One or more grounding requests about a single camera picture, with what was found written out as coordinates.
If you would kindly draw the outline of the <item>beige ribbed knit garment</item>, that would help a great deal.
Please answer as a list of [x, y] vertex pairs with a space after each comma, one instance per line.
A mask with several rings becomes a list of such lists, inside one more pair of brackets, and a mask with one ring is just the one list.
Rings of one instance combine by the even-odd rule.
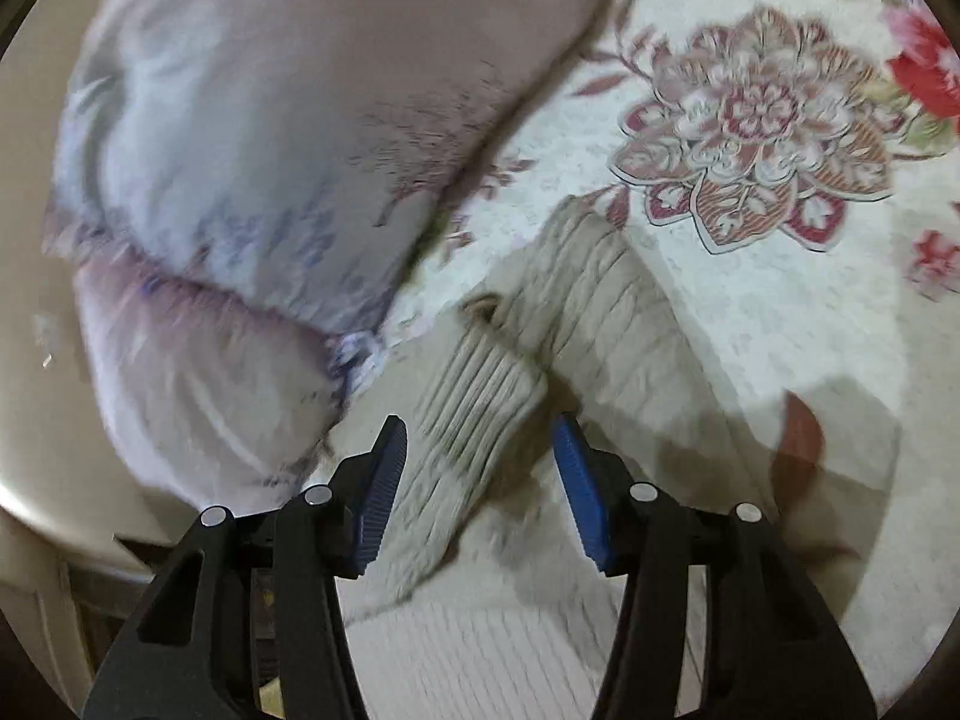
[[381, 554], [342, 596], [366, 712], [597, 718], [626, 582], [574, 525], [551, 448], [565, 413], [685, 507], [755, 505], [839, 626], [887, 499], [839, 472], [889, 472], [896, 419], [832, 377], [766, 406], [765, 449], [718, 385], [658, 278], [576, 200], [397, 346], [334, 433], [350, 452], [386, 415], [409, 429]]

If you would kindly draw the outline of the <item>lilac patterned lower pillow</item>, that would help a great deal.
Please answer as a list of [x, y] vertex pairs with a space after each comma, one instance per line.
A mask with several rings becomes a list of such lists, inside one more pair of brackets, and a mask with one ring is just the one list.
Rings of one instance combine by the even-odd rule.
[[293, 497], [373, 341], [324, 337], [132, 255], [91, 257], [73, 291], [110, 444], [142, 486], [197, 511]]

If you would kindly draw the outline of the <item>floral white bed sheet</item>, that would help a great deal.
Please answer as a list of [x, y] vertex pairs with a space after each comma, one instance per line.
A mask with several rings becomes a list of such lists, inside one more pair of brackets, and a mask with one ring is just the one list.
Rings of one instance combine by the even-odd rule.
[[576, 200], [621, 232], [765, 449], [847, 377], [898, 424], [839, 615], [880, 718], [958, 712], [958, 57], [923, 0], [619, 0], [398, 293], [358, 396]]

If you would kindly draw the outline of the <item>pale pink floral pillow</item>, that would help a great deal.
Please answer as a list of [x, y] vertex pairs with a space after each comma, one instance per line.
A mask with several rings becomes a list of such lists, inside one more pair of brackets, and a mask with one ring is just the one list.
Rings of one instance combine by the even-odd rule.
[[101, 0], [46, 247], [371, 330], [444, 190], [604, 2]]

